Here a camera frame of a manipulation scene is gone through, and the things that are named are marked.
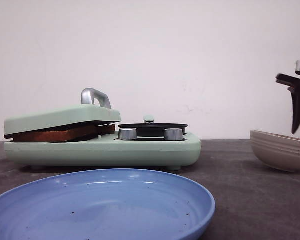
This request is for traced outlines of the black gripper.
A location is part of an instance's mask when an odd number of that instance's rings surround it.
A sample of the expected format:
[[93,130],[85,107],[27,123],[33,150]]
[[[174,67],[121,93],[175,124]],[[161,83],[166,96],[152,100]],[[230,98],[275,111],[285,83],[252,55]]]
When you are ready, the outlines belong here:
[[[296,61],[295,73],[300,76],[300,60]],[[295,134],[300,127],[300,78],[285,74],[278,74],[276,82],[288,86],[292,98],[292,128],[291,133]]]

